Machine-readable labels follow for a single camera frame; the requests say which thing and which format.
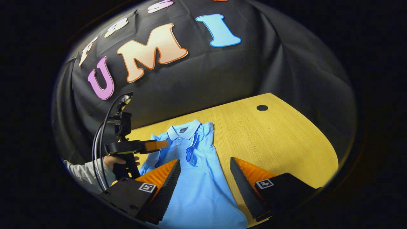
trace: person's arm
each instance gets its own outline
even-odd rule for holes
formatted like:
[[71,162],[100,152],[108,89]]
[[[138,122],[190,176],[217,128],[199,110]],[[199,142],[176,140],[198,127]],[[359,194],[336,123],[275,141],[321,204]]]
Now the person's arm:
[[[96,175],[93,169],[93,162],[87,162],[84,165],[73,165],[69,161],[65,160],[63,161],[63,163],[65,164],[72,177],[87,191],[96,194],[102,192],[102,189],[100,188],[98,181],[96,180]],[[110,155],[103,157],[103,169],[105,170],[105,175],[109,186],[116,180],[116,176],[113,173],[114,163],[125,164],[126,161]],[[96,172],[99,168],[100,174],[103,174],[102,168],[100,166],[100,159],[95,160],[95,166]]]

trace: blue letter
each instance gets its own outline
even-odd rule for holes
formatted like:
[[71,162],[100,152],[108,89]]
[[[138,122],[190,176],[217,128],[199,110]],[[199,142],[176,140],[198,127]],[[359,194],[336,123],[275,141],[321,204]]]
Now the blue letter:
[[232,34],[222,18],[224,18],[223,15],[211,14],[197,17],[195,20],[203,22],[210,31],[210,34],[212,34],[213,40],[210,42],[211,46],[225,47],[239,44],[242,39]]

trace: light blue polo shirt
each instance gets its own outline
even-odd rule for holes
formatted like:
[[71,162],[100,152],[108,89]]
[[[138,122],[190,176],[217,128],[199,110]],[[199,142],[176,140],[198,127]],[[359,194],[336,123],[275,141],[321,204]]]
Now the light blue polo shirt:
[[246,216],[238,209],[219,163],[213,132],[213,123],[194,120],[151,136],[168,140],[170,146],[149,154],[141,175],[174,159],[181,162],[177,186],[158,227],[247,228]]

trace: wooden table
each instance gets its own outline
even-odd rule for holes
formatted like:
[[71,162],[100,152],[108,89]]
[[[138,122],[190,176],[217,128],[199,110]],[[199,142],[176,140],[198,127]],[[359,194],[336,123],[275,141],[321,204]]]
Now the wooden table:
[[[259,111],[258,105],[268,110]],[[132,130],[130,140],[149,140],[170,126],[194,119],[214,124],[214,142],[220,164],[248,227],[252,219],[230,172],[234,156],[274,174],[289,172],[308,185],[324,186],[338,169],[336,153],[322,132],[305,116],[271,93],[242,99]],[[142,165],[147,154],[138,154]]]

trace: shirt logo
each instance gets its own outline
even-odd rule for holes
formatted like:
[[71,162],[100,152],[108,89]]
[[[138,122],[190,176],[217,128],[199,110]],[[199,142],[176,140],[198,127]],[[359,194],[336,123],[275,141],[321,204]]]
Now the shirt logo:
[[145,191],[145,192],[153,192],[155,185],[143,183],[138,190]]
[[269,179],[257,181],[256,184],[259,186],[260,189],[265,189],[274,185]]
[[184,133],[186,131],[186,129],[188,129],[188,127],[180,129],[179,133]]

